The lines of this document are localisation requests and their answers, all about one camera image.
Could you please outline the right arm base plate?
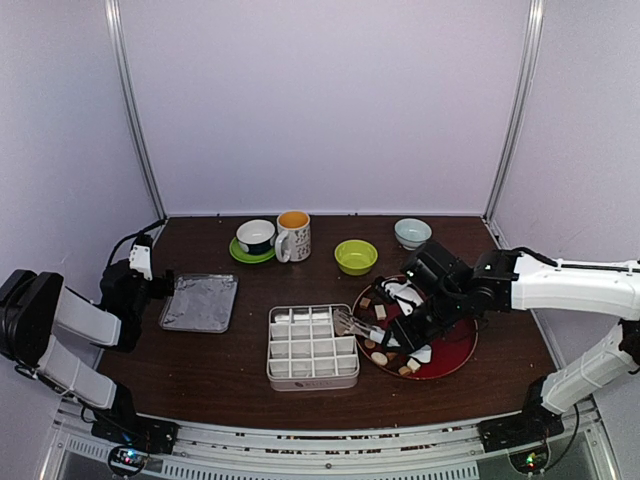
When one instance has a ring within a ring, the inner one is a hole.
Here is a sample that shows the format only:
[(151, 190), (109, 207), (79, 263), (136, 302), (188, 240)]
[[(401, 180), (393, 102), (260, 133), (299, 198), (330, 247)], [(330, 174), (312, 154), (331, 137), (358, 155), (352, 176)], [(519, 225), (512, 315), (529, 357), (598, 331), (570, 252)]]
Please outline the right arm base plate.
[(520, 412), (484, 420), (477, 428), (487, 453), (542, 442), (564, 432), (561, 417), (552, 413)]

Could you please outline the white metal tongs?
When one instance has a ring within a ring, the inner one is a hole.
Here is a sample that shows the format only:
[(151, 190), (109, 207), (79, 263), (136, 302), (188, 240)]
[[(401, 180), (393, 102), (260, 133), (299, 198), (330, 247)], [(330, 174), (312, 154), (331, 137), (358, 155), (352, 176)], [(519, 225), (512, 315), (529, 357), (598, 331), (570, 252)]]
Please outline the white metal tongs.
[(380, 345), (384, 352), (402, 353), (398, 342), (393, 338), (390, 323), (394, 319), (409, 319), (424, 334), (425, 346), (413, 354), (405, 355), (421, 364), (430, 363), (432, 360), (432, 347), (429, 345), (429, 340), (426, 339), (426, 334), (422, 330), (422, 321), (415, 316), (416, 313), (421, 312), (421, 308), (425, 307), (426, 303), (424, 296), (419, 293), (416, 286), (409, 280), (400, 280), (398, 277), (389, 277), (387, 279), (377, 277), (370, 285), (370, 289), (382, 301), (382, 305), (391, 306), (392, 304), (397, 304), (400, 307), (400, 313), (393, 319), (388, 317), (389, 323), (387, 327), (381, 327), (378, 324), (362, 320), (353, 313), (335, 312), (333, 314), (335, 332), (338, 335), (357, 335), (366, 340), (372, 340), (377, 345)]

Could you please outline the bunny print tin lid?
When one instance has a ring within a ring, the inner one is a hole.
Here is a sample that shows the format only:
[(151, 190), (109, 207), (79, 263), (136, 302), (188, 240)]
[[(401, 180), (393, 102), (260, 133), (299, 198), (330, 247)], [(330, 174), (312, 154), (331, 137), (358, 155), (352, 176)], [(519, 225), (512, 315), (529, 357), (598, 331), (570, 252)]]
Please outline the bunny print tin lid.
[(225, 333), (231, 321), (238, 277), (232, 274), (181, 274), (159, 320), (163, 330)]

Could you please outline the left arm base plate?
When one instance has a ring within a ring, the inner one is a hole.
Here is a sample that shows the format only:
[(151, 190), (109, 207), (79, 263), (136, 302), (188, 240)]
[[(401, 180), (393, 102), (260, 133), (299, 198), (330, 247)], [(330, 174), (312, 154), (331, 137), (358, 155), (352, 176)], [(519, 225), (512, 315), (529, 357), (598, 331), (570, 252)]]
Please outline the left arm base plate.
[(171, 454), (179, 425), (175, 422), (137, 416), (132, 425), (94, 411), (91, 434), (112, 443), (133, 447), (149, 454)]

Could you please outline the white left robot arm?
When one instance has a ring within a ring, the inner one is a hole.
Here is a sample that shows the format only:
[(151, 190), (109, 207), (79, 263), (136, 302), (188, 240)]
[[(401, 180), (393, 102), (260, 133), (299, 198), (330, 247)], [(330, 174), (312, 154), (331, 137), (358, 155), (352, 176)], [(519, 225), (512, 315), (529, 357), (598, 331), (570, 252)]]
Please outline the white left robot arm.
[(110, 258), (94, 303), (66, 285), (55, 272), (16, 269), (1, 285), (1, 355), (16, 370), (41, 380), (90, 407), (108, 411), (106, 429), (123, 444), (137, 442), (144, 424), (130, 410), (127, 388), (97, 372), (66, 347), (57, 333), (80, 337), (107, 350), (129, 353), (142, 333), (152, 299), (173, 293), (173, 273), (152, 270), (153, 239), (131, 238), (128, 256)]

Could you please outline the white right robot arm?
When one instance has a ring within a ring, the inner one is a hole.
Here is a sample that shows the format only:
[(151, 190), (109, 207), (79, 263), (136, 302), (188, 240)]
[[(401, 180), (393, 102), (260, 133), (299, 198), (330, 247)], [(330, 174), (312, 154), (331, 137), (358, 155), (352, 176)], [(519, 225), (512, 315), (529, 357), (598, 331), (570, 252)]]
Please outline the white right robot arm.
[(566, 262), (526, 247), (483, 253), (469, 266), (428, 240), (409, 256), (402, 282), (380, 280), (379, 295), (402, 313), (384, 345), (415, 353), (460, 320), (486, 312), (568, 310), (617, 318), (595, 346), (531, 387), (523, 412), (513, 419), (519, 440), (535, 440), (579, 400), (625, 373), (639, 370), (639, 264)]

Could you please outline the silver divided tin box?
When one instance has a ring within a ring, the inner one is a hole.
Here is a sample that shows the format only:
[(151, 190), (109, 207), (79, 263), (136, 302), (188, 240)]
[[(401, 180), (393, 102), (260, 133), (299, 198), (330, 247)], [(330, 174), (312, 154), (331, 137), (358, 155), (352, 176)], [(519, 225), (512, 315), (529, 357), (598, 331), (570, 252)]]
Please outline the silver divided tin box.
[(276, 306), (269, 311), (266, 375), (277, 392), (349, 389), (360, 361), (354, 336), (335, 332), (333, 315), (345, 304)]

